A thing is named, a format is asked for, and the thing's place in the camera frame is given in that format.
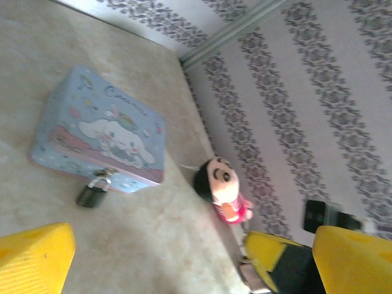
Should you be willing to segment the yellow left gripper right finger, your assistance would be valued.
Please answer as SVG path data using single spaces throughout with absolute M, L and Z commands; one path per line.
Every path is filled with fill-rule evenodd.
M 321 226 L 312 247 L 327 293 L 391 293 L 391 241 Z

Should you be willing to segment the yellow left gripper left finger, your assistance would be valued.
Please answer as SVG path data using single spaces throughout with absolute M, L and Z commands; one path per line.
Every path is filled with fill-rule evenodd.
M 1 237 L 1 293 L 61 293 L 75 250 L 68 223 Z

